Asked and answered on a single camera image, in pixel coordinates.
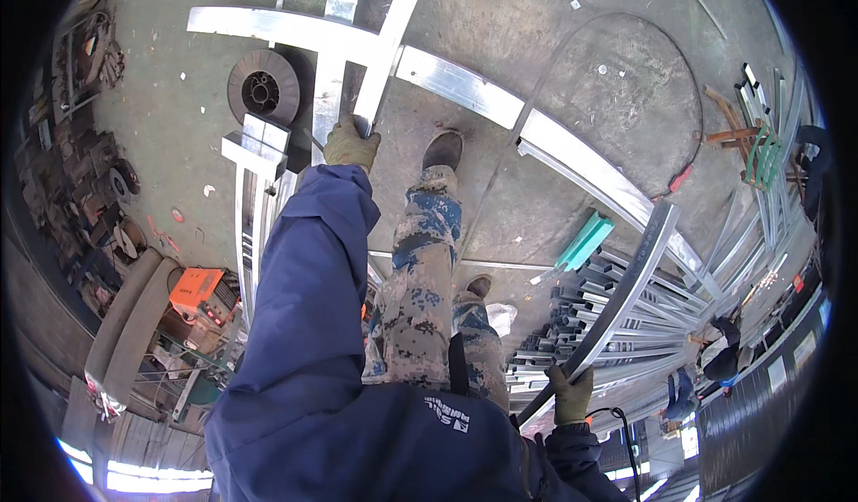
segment worker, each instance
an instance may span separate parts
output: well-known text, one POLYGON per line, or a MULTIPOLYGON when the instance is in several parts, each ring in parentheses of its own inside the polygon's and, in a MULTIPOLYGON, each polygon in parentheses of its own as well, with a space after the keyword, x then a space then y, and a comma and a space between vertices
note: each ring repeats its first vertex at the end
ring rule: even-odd
POLYGON ((689 414, 697 410, 700 405, 700 400, 694 395, 694 384, 692 379, 688 377, 685 368, 680 368, 676 371, 680 378, 680 393, 676 394, 673 375, 668 376, 668 408, 665 409, 664 415, 668 420, 676 421, 686 418, 689 414))
POLYGON ((706 344, 700 353, 702 373, 712 381, 727 381, 739 373, 739 328, 726 316, 713 318, 710 324, 722 333, 721 338, 706 344))
POLYGON ((380 141, 361 138, 351 117, 338 122, 327 165, 307 170, 273 226, 244 363, 205 426, 220 493, 232 502, 627 502, 599 472, 601 447, 585 422, 592 369, 574 384, 559 368, 548 373, 557 427, 545 444, 507 417, 500 340, 483 304, 491 281, 452 292, 457 131, 432 140, 406 194, 365 350, 366 236, 379 219, 368 175, 380 141), (450 392, 456 327, 466 356, 481 353, 467 359, 467 396, 450 392))

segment logo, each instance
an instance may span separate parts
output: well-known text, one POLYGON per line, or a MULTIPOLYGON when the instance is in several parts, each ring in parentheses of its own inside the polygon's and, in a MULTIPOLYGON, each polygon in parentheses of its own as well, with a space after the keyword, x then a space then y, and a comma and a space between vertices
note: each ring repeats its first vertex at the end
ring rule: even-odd
POLYGON ((424 397, 423 403, 429 406, 429 409, 435 411, 437 419, 446 425, 453 425, 453 429, 462 433, 467 433, 467 426, 471 422, 471 417, 467 416, 462 411, 457 411, 452 407, 448 407, 436 397, 424 397))

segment work glove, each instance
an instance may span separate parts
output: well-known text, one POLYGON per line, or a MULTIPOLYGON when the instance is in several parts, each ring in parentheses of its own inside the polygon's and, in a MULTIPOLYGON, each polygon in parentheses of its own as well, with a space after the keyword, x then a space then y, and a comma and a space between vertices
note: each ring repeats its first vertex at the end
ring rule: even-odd
POLYGON ((554 391, 554 424, 580 424, 587 418, 587 406, 593 394, 593 367, 587 368, 573 384, 566 380, 563 370, 554 365, 546 370, 554 391))
POLYGON ((354 128, 354 117, 346 115, 328 133, 324 159, 328 165, 360 165, 366 174, 370 174, 379 144, 380 134, 373 133, 367 139, 361 138, 354 128))

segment camouflage pants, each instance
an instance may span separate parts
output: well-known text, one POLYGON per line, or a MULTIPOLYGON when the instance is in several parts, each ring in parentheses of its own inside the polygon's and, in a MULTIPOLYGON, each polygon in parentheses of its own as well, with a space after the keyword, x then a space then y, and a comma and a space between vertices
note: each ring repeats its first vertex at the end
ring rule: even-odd
POLYGON ((463 333, 468 386, 505 412, 509 397, 498 333, 474 293, 453 299, 452 268, 462 225, 456 174, 423 171, 406 193, 394 235, 393 273, 376 294, 366 343, 365 384, 407 383, 450 390, 450 337, 463 333))

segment work boot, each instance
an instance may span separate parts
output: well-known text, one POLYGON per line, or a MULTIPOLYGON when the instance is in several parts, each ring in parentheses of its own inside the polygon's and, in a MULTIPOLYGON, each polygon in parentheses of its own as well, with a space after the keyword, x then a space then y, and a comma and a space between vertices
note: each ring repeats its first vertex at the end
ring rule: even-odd
POLYGON ((471 282, 467 283, 467 287, 465 289, 470 293, 474 293, 480 299, 485 299, 491 287, 491 277, 487 274, 478 274, 471 280, 471 282))
POLYGON ((443 129, 433 137, 423 153, 423 170, 430 166, 447 165, 455 171, 462 158, 463 144, 461 133, 452 128, 443 129))

